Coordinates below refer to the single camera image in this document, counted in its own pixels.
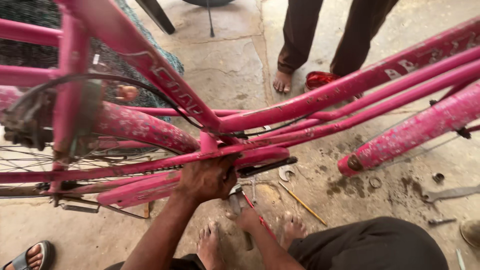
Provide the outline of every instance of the black tire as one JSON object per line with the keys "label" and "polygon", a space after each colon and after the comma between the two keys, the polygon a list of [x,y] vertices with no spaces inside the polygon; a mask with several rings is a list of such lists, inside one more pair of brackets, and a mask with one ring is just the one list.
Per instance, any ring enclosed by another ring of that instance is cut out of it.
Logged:
{"label": "black tire", "polygon": [[[202,7],[207,6],[207,0],[183,0],[183,1],[190,3],[192,5],[197,5]],[[210,4],[210,7],[221,7],[221,6],[225,6],[226,4],[232,1],[233,0],[209,0],[209,4]]]}

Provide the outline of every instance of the metal ring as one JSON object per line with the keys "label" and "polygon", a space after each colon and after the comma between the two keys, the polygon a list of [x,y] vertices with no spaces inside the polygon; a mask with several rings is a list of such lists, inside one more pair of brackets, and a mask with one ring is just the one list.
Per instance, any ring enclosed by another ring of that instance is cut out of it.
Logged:
{"label": "metal ring", "polygon": [[380,181],[380,178],[378,178],[378,177],[372,177],[372,178],[370,178],[370,180],[368,182],[370,183],[370,185],[373,188],[381,188],[382,187],[382,181]]}

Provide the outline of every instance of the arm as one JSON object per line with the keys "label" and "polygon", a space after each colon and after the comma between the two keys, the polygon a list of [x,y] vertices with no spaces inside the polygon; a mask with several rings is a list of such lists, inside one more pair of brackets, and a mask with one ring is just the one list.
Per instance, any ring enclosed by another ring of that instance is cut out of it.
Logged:
{"label": "arm", "polygon": [[237,225],[249,232],[255,239],[267,270],[304,270],[286,250],[284,250],[260,224],[253,208],[244,208],[237,218]]}
{"label": "arm", "polygon": [[178,242],[197,207],[214,198],[227,198],[237,182],[232,167],[237,157],[234,154],[186,164],[179,185],[121,269],[169,269]]}

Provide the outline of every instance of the bare foot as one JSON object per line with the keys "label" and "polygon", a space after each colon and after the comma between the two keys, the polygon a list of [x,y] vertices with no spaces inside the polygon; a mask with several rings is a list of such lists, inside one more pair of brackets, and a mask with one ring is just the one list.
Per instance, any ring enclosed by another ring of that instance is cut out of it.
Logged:
{"label": "bare foot", "polygon": [[275,79],[273,80],[273,88],[278,92],[290,92],[290,89],[292,88],[292,74],[277,71]]}
{"label": "bare foot", "polygon": [[[40,265],[42,264],[43,255],[40,251],[40,245],[36,245],[27,252],[27,263],[33,270],[40,269]],[[15,268],[13,268],[12,264],[9,264],[5,267],[5,270],[15,270]]]}
{"label": "bare foot", "polygon": [[223,256],[220,251],[218,238],[218,223],[211,222],[200,230],[200,240],[197,242],[197,255],[207,270],[226,269]]}
{"label": "bare foot", "polygon": [[280,246],[288,250],[293,239],[307,237],[307,226],[303,224],[300,217],[293,216],[290,212],[286,212],[283,219],[285,224],[283,225],[283,233],[280,238]]}

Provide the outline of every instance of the pedal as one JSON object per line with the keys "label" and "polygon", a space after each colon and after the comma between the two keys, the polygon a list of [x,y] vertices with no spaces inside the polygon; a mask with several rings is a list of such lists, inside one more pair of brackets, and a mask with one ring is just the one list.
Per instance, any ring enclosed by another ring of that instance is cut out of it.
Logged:
{"label": "pedal", "polygon": [[68,205],[68,204],[59,204],[63,210],[68,210],[68,211],[77,211],[77,212],[84,212],[84,213],[92,213],[92,214],[97,214],[98,209],[100,208],[89,208],[89,207],[83,207],[83,206],[76,206],[76,205]]}

